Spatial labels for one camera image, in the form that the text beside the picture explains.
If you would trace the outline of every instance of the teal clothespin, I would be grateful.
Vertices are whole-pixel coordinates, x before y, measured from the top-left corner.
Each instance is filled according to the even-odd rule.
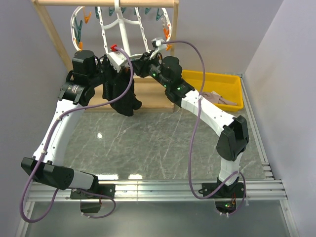
[[[76,41],[77,43],[80,43],[81,41],[81,30],[75,30],[75,38],[76,38]]]
[[[94,11],[95,11],[95,17],[96,17],[97,19],[99,19],[100,16],[99,16],[99,13],[98,13],[98,7],[97,7],[97,6],[94,7]]]
[[[109,16],[112,16],[114,12],[114,7],[109,7]]]
[[[138,7],[137,9],[139,10],[139,7]],[[135,10],[135,8],[134,8],[134,15],[136,15],[136,10]]]
[[[127,7],[121,7],[120,10],[122,11],[122,14],[126,11]]]
[[[145,8],[145,15],[147,15],[150,12],[150,9],[152,9],[151,7],[146,7]]]
[[[80,43],[81,40],[81,29],[82,29],[82,20],[80,20],[80,25],[78,26],[77,18],[75,17],[75,38],[77,43]]]
[[[76,27],[77,31],[81,31],[81,29],[82,29],[82,20],[80,20],[80,25],[78,26],[76,17],[75,17],[75,27]]]
[[[159,15],[159,8],[157,8],[156,21],[162,17],[163,13]]]

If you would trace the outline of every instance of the black fabric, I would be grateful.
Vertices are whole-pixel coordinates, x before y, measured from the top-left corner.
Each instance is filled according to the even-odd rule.
[[[130,80],[130,69],[123,68],[113,81],[106,80],[103,84],[103,99],[113,100],[119,97],[127,88]],[[136,99],[134,93],[134,79],[129,91],[118,101],[111,104],[111,107],[119,114],[133,116],[134,110],[141,108],[142,102]]]

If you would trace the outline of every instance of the wooden bar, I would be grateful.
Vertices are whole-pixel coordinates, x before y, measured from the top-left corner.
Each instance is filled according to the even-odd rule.
[[[39,15],[40,20],[42,21],[43,25],[45,26],[47,33],[49,34],[49,37],[51,41],[53,42],[59,56],[63,60],[66,68],[68,71],[73,69],[73,64],[71,62],[71,59],[64,47],[64,44],[62,40],[59,37],[59,34],[54,26],[54,23],[52,22],[49,13],[47,12],[45,6],[41,6],[38,4],[36,0],[32,0],[33,6],[36,10],[36,12]]]
[[[135,83],[158,83],[155,79],[153,79],[151,76],[141,78],[139,76],[134,76]]]
[[[50,6],[114,6],[114,0],[38,0]],[[120,0],[121,7],[174,7],[174,0]]]
[[[178,27],[178,9],[179,9],[179,0],[174,0],[173,6],[173,15],[172,15],[172,34],[171,40],[175,40],[177,37],[177,27]],[[175,44],[171,47],[171,56],[174,56]]]

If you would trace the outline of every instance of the yellow plastic bin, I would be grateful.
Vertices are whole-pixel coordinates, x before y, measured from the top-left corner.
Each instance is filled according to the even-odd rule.
[[[203,79],[202,72],[183,70],[182,78],[195,89],[201,89]],[[215,105],[222,110],[236,112],[243,108],[241,82],[240,77],[238,76],[206,73],[203,91],[216,91],[225,99],[237,103],[237,105],[223,105],[215,103]]]

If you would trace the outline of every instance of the white wall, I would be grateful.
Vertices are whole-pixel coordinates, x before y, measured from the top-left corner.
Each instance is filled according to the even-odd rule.
[[[281,3],[282,0],[180,0],[177,39],[190,41],[201,50],[208,72],[244,73]],[[70,16],[75,7],[47,9],[72,57],[75,49],[71,42]],[[116,19],[114,15],[108,17],[107,7],[102,9],[104,24]],[[94,8],[86,8],[87,12],[90,10],[90,22],[82,27],[83,47],[102,56],[100,25]],[[152,8],[148,15],[144,11],[140,9],[147,39],[163,36],[161,21],[155,20],[157,9]],[[172,10],[168,12],[171,19]],[[124,16],[133,19],[133,9],[127,9]],[[143,52],[139,28],[129,26],[127,31],[134,52]],[[110,31],[107,39],[109,45],[122,45],[118,28]],[[184,69],[201,71],[200,61],[189,46],[177,46],[176,56]]]
[[[31,1],[1,1],[0,236],[15,234],[27,179],[20,163],[44,137],[66,73]]]
[[[316,233],[315,9],[315,0],[284,0],[245,73],[269,162],[303,237]]]

